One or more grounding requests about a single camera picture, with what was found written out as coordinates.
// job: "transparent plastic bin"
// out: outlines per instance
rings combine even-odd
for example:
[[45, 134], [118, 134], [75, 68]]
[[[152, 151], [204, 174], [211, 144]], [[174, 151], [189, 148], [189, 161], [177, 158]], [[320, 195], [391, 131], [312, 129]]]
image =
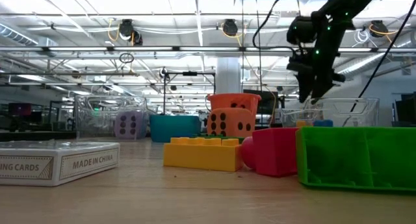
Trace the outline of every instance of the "transparent plastic bin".
[[144, 97], [79, 95], [75, 98], [78, 140], [137, 140], [146, 136]]
[[283, 127], [296, 127], [297, 121], [313, 126], [315, 120], [324, 119], [332, 120], [334, 127], [374, 127], [378, 124], [378, 109], [376, 98], [322, 98], [314, 105], [306, 101], [303, 109], [279, 111]]

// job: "lego stud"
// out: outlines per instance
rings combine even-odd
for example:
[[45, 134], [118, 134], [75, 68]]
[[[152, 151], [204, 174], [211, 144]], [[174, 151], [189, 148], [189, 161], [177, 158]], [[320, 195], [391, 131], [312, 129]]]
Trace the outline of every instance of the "lego stud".
[[188, 144], [188, 141], [189, 141], [189, 138], [187, 137], [170, 139], [170, 143], [177, 143], [177, 144]]
[[239, 139], [222, 140], [223, 146], [237, 146], [238, 144], [239, 144]]
[[204, 145], [221, 145], [221, 138], [204, 139]]
[[203, 138], [191, 138], [191, 139], [188, 139], [188, 144], [190, 144], [190, 145], [201, 145], [202, 144], [202, 141], [203, 140]]

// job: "yellow lego brick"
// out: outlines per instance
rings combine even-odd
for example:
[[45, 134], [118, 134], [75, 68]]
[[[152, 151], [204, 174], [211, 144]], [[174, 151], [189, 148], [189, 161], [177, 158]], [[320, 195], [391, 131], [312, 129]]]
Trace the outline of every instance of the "yellow lego brick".
[[218, 171], [242, 167], [238, 139], [172, 138], [164, 145], [163, 165]]

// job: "fluorescent light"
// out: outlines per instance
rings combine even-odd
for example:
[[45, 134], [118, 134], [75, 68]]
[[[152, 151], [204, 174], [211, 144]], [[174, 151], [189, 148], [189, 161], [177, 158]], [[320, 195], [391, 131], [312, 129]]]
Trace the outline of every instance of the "fluorescent light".
[[64, 91], [64, 92], [66, 92], [66, 91], [67, 91], [65, 88], [61, 88], [61, 87], [59, 87], [59, 86], [54, 86], [54, 88], [56, 88], [57, 90], [60, 90], [60, 91]]
[[181, 51], [238, 51], [238, 47], [180, 47]]
[[78, 95], [90, 95], [91, 94], [89, 92], [84, 92], [84, 91], [73, 91], [73, 92], [78, 94]]
[[[379, 48], [377, 52], [384, 53], [387, 49]], [[391, 48], [390, 53], [414, 53], [416, 52], [416, 48]]]
[[41, 47], [0, 47], [0, 51], [43, 51]]
[[345, 73], [348, 73], [348, 72], [355, 71], [355, 70], [359, 69], [360, 67], [364, 66], [365, 64], [368, 64], [369, 62], [372, 62], [373, 60], [376, 60], [377, 58], [380, 58], [383, 55], [384, 55], [383, 53], [380, 53], [380, 54], [377, 54], [377, 55], [370, 56], [370, 58], [367, 58], [367, 59], [365, 59], [361, 62], [358, 62], [358, 63], [350, 66], [349, 68], [346, 68], [346, 69], [338, 72], [338, 74], [345, 74]]
[[115, 51], [171, 51], [172, 47], [115, 47]]
[[55, 86], [77, 86], [78, 83], [47, 83], [46, 85], [55, 85]]
[[[249, 47], [246, 48], [247, 51], [258, 51], [258, 48], [255, 47]], [[289, 48], [274, 48], [274, 49], [262, 49], [262, 51], [276, 51], [276, 52], [292, 52], [291, 49]]]
[[403, 43], [403, 44], [398, 45], [397, 47], [403, 47], [403, 46], [408, 45], [408, 44], [410, 44], [410, 43], [411, 43], [411, 41], [408, 41], [408, 42], [405, 42], [405, 43]]
[[106, 47], [50, 47], [51, 51], [106, 51]]
[[31, 85], [31, 86], [41, 86], [41, 83], [37, 83], [37, 82], [11, 82], [8, 85]]
[[111, 88], [112, 90], [119, 92], [119, 93], [124, 93], [124, 89], [122, 89], [121, 87], [117, 86], [117, 85], [112, 85], [109, 86], [109, 88]]
[[110, 44], [111, 46], [115, 46], [112, 42], [110, 41], [105, 41], [106, 44]]
[[39, 77], [37, 75], [18, 75], [18, 77], [30, 79], [32, 81], [44, 81], [42, 77]]
[[83, 86], [113, 85], [113, 83], [81, 83]]
[[371, 48], [339, 48], [338, 52], [370, 52]]

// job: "black cable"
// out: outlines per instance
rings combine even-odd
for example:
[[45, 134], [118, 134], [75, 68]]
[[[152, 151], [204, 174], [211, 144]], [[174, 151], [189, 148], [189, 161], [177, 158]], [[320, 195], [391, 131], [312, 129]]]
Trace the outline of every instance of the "black cable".
[[[395, 42], [396, 42], [397, 38], [400, 36], [400, 33], [403, 31], [403, 28], [406, 26], [406, 23], [408, 22], [408, 20], [409, 20], [409, 18], [410, 18], [410, 16], [411, 16], [411, 14], [412, 14], [412, 12], [413, 12], [413, 9], [415, 8], [415, 5], [416, 5], [416, 0], [413, 0], [413, 3], [411, 4], [410, 9], [409, 9], [408, 15], [404, 18], [404, 21], [403, 21], [403, 23], [402, 23], [402, 26], [400, 26], [400, 28], [398, 29], [398, 31], [397, 31], [397, 33], [396, 33], [396, 36], [395, 36], [395, 37], [393, 38], [393, 40], [391, 41], [391, 43], [390, 43], [389, 47], [387, 48], [387, 50], [385, 51], [385, 53], [384, 53], [384, 55], [383, 55], [382, 59], [381, 59], [381, 60], [379, 61], [379, 63], [377, 64], [376, 69], [374, 69], [374, 71], [372, 72], [372, 74], [371, 74], [371, 76], [370, 76], [369, 81], [367, 81], [366, 85], [364, 86], [363, 91], [361, 91], [361, 93], [358, 95], [358, 98], [361, 98], [361, 97], [363, 96], [363, 94], [365, 93], [365, 90], [367, 90], [367, 88], [370, 86], [370, 83], [371, 83], [371, 81], [373, 80], [373, 78], [376, 76], [376, 73], [377, 73], [378, 69], [382, 66], [383, 61], [385, 60], [385, 58], [387, 57], [387, 55], [390, 53], [391, 48], [394, 46], [394, 44], [395, 44]], [[351, 111], [350, 111], [350, 112], [353, 112], [353, 111], [354, 111], [354, 109], [355, 109], [356, 105], [357, 105], [357, 103], [354, 103], [354, 105], [352, 106], [352, 108], [351, 108]], [[346, 125], [346, 123], [348, 122], [348, 120], [349, 120], [350, 118], [351, 118], [351, 117], [348, 117], [348, 118], [344, 121], [344, 123], [343, 123], [343, 127]]]
[[[286, 49], [290, 49], [291, 51], [292, 51], [292, 53], [293, 53], [293, 55], [295, 55], [296, 54], [296, 51], [292, 48], [292, 47], [290, 47], [290, 46], [271, 46], [271, 47], [261, 47], [260, 45], [259, 46], [257, 46], [257, 44], [255, 43], [255, 37], [259, 34], [259, 32], [260, 32], [260, 30], [265, 26], [265, 24], [267, 23], [267, 21], [268, 21], [268, 19], [269, 19], [269, 17], [272, 15], [272, 13], [273, 13], [273, 8], [274, 8], [274, 6], [276, 5], [276, 3], [278, 3], [278, 1], [280, 1], [280, 0], [275, 0], [274, 1], [274, 3], [273, 3], [273, 5], [272, 5], [272, 8], [270, 9], [270, 11], [268, 12], [268, 14], [267, 14], [267, 16], [266, 16], [266, 19], [264, 20], [264, 22], [259, 26], [259, 28], [256, 30], [256, 32], [254, 33], [254, 35], [253, 35], [253, 46], [254, 47], [256, 47], [256, 48], [258, 48], [259, 50], [262, 50], [262, 49], [277, 49], [277, 48], [286, 48]], [[259, 9], [257, 9], [257, 21], [259, 21]]]
[[241, 82], [241, 92], [244, 91], [244, 30], [246, 29], [245, 25], [244, 25], [244, 0], [241, 0], [241, 21], [242, 21], [242, 40], [241, 40], [241, 45], [242, 45], [242, 82]]
[[[256, 11], [257, 11], [257, 26], [259, 26], [260, 25], [259, 9], [257, 8]], [[260, 35], [259, 35], [259, 47], [261, 47]], [[260, 71], [260, 92], [263, 93], [263, 79], [262, 79], [263, 74], [261, 73], [261, 49], [259, 49], [259, 71]], [[261, 109], [261, 126], [263, 126], [263, 105], [260, 105], [260, 109]]]

